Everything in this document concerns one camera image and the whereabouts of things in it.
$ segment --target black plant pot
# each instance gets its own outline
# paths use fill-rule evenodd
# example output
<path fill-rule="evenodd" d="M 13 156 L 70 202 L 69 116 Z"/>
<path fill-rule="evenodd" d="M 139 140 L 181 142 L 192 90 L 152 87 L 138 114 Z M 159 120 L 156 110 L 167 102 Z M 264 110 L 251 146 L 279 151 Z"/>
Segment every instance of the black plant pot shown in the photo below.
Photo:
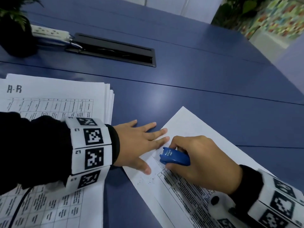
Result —
<path fill-rule="evenodd" d="M 9 15 L 5 15 L 0 20 L 0 45 L 15 57 L 28 57 L 36 54 L 38 50 L 29 20 L 27 18 L 25 20 L 25 31 Z"/>

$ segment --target stack of papers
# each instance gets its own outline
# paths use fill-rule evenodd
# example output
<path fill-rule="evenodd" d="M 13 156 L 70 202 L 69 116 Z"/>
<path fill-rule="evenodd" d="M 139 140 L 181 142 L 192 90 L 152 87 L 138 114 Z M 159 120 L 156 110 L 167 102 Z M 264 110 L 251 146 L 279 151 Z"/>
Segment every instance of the stack of papers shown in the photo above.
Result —
<path fill-rule="evenodd" d="M 112 121 L 110 84 L 8 74 L 0 80 L 0 93 L 0 111 L 18 112 L 29 120 L 49 115 L 58 120 L 77 116 Z M 48 200 L 43 188 L 34 187 L 28 194 L 13 227 L 102 228 L 104 182 L 57 200 Z M 18 186 L 0 195 L 0 227 L 8 227 L 25 192 Z"/>
<path fill-rule="evenodd" d="M 182 107 L 163 128 L 167 128 L 168 132 L 160 138 L 170 136 L 172 140 L 174 136 L 205 135 L 237 164 L 267 171 L 185 107 Z M 159 162 L 159 154 L 162 151 L 161 147 L 141 157 L 151 167 L 151 175 L 124 167 L 127 176 L 162 227 L 220 228 L 208 212 L 208 201 L 213 191 L 190 184 L 166 169 L 165 165 Z"/>

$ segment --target hand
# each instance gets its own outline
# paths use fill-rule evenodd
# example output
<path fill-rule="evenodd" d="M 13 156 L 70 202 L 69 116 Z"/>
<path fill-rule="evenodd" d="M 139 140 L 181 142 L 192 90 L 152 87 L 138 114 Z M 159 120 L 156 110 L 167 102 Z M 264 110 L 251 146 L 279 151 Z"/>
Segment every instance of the hand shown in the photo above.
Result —
<path fill-rule="evenodd" d="M 233 193 L 241 183 L 242 169 L 210 138 L 175 136 L 169 148 L 182 148 L 190 157 L 190 166 L 168 163 L 166 168 L 190 183 L 225 194 Z"/>
<path fill-rule="evenodd" d="M 139 156 L 151 150 L 159 149 L 168 142 L 170 138 L 164 137 L 154 141 L 159 136 L 167 133 L 167 129 L 146 133 L 146 131 L 156 126 L 156 122 L 134 128 L 133 126 L 136 123 L 137 120 L 134 120 L 114 126 L 120 140 L 120 152 L 114 165 L 128 166 L 149 175 L 151 168 L 145 161 L 139 158 Z"/>

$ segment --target blue table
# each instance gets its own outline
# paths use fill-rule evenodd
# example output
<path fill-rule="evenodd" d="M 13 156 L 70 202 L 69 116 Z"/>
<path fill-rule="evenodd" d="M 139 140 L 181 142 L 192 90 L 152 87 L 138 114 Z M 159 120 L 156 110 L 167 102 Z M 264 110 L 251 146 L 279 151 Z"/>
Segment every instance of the blue table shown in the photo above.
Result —
<path fill-rule="evenodd" d="M 32 24 L 154 48 L 157 67 L 48 48 L 17 59 L 0 48 L 0 77 L 17 73 L 110 83 L 114 125 L 156 121 L 158 130 L 185 106 L 304 191 L 304 96 L 242 35 L 120 0 L 43 1 L 44 9 L 26 7 Z M 160 227 L 122 169 L 115 168 L 106 179 L 104 227 L 121 226 Z"/>

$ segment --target power strip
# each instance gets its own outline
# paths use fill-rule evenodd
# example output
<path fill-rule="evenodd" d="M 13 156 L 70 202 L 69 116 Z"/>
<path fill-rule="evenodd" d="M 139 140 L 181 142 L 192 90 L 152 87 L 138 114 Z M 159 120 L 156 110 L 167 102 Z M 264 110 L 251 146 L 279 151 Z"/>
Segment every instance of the power strip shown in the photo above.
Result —
<path fill-rule="evenodd" d="M 70 42 L 70 33 L 63 30 L 56 30 L 47 27 L 31 25 L 34 37 L 54 39 L 59 41 Z"/>

